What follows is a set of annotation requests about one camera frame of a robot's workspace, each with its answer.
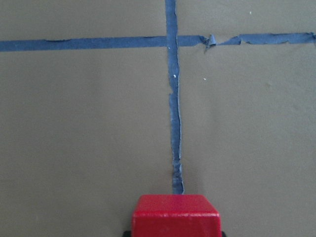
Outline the long blue tape line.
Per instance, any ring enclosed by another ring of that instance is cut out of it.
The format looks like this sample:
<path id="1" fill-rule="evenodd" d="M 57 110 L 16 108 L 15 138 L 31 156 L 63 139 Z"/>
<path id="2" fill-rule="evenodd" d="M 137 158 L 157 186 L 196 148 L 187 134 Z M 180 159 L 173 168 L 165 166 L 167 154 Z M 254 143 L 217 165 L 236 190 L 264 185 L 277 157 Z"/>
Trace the long blue tape line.
<path id="1" fill-rule="evenodd" d="M 180 67 L 178 60 L 178 24 L 176 14 L 176 1 L 165 1 L 166 15 L 166 47 L 168 54 L 168 78 L 171 93 L 169 95 L 170 108 L 170 141 L 172 149 L 172 192 L 176 195 L 185 193 L 182 163 L 181 163 L 181 148 L 182 148 L 182 124 L 179 105 L 179 81 Z"/>

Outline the crossing blue tape line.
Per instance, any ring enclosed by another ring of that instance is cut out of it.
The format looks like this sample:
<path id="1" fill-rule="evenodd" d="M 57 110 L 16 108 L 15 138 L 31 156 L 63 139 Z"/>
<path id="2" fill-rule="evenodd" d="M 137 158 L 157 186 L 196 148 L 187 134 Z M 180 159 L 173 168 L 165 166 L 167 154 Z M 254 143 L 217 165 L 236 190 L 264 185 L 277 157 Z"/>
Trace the crossing blue tape line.
<path id="1" fill-rule="evenodd" d="M 262 44 L 305 44 L 315 43 L 316 35 L 310 33 L 286 34 L 240 34 L 224 42 L 217 42 L 215 36 L 200 35 L 178 36 L 178 46 L 189 47 L 203 44 L 206 49 L 222 45 L 240 45 L 241 43 Z M 1 52 L 15 51 L 44 51 L 44 50 L 81 50 L 81 49 L 112 49 L 112 48 L 140 48 L 140 47 L 168 47 L 166 36 L 154 37 L 119 37 L 119 38 L 82 38 L 63 40 L 4 40 L 0 42 Z"/>

